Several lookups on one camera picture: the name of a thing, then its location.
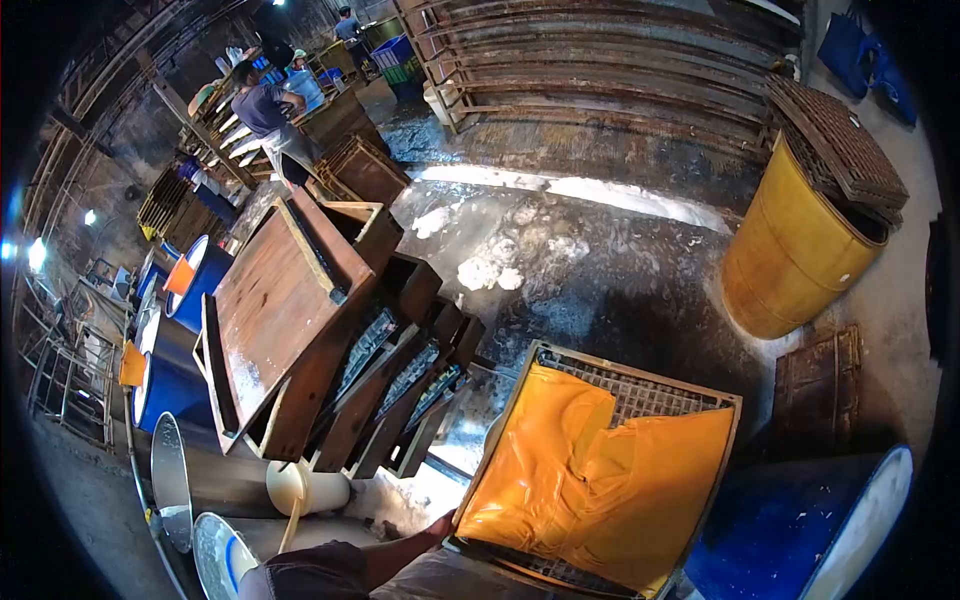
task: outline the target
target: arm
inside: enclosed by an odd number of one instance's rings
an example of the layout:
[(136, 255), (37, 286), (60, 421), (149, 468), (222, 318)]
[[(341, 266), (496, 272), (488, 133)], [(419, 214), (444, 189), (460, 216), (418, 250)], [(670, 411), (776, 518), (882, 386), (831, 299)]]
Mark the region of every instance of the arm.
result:
[(379, 588), (387, 583), (406, 565), (433, 546), (439, 544), (450, 533), (453, 511), (441, 516), (435, 523), (409, 538), (387, 541), (361, 548), (367, 559), (365, 583), (367, 591)]
[(283, 92), (283, 95), (280, 96), (281, 102), (289, 102), (290, 104), (297, 107), (297, 112), (304, 112), (306, 110), (306, 100), (303, 96), (295, 94), (292, 91)]

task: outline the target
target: orange bucket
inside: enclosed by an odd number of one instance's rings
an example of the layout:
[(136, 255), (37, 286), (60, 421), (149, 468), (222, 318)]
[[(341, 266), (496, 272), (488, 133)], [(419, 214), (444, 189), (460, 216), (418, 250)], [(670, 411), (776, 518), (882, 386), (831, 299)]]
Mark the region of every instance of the orange bucket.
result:
[(189, 289), (190, 282), (193, 281), (193, 274), (193, 267), (187, 263), (186, 254), (181, 254), (180, 258), (177, 259), (177, 264), (175, 264), (174, 268), (170, 271), (167, 282), (163, 284), (164, 291), (183, 296), (186, 294), (187, 289)]
[(120, 357), (120, 385), (138, 386), (143, 383), (143, 372), (147, 369), (147, 359), (136, 349), (133, 342), (127, 340)]

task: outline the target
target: blue bag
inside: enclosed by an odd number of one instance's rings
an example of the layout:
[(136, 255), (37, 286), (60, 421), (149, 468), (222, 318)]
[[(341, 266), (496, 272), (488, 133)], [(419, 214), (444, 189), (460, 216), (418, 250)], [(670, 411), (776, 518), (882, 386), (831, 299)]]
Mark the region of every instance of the blue bag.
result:
[(867, 81), (860, 69), (860, 46), (866, 34), (860, 14), (850, 6), (845, 14), (830, 16), (827, 34), (817, 58), (847, 87), (855, 98), (867, 95)]
[(860, 42), (857, 62), (871, 51), (875, 53), (873, 56), (873, 81), (868, 83), (868, 87), (879, 87), (883, 90), (890, 101), (894, 103), (894, 106), (897, 107), (900, 116), (910, 125), (916, 125), (917, 111), (910, 99), (906, 82), (876, 34), (865, 36)]

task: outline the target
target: wet floor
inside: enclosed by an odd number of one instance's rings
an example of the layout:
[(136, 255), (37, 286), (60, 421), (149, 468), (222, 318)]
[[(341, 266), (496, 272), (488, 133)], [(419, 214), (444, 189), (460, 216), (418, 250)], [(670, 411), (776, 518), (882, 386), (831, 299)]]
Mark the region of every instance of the wet floor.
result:
[[(411, 183), (392, 206), (406, 231), (399, 250), (430, 263), (444, 280), (441, 294), (483, 320), (478, 354), (494, 364), (493, 371), (471, 367), (435, 455), (474, 473), (486, 433), (538, 339), (743, 396), (737, 447), (741, 454), (749, 447), (769, 418), (775, 359), (798, 341), (762, 343), (746, 335), (730, 322), (717, 291), (717, 265), (756, 188), (758, 165), (688, 140), (590, 124), (487, 119), (454, 136), (426, 104), (398, 104), (381, 81), (357, 91), (393, 158), (412, 171), (467, 163), (613, 180), (707, 206), (730, 227), (698, 227), (589, 194)], [(235, 230), (241, 239), (283, 193), (272, 186), (247, 201)], [(380, 473), (354, 485), (356, 515), (390, 521), (401, 533), (456, 506), (466, 489), (428, 465), (411, 480)]]

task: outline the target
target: orange cloth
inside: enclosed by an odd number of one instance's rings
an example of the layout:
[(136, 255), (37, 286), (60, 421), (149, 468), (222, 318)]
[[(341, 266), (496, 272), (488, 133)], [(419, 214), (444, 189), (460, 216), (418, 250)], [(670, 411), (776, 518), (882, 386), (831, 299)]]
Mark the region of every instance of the orange cloth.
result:
[(455, 535), (656, 594), (704, 510), (733, 409), (608, 429), (613, 404), (606, 390), (531, 367)]

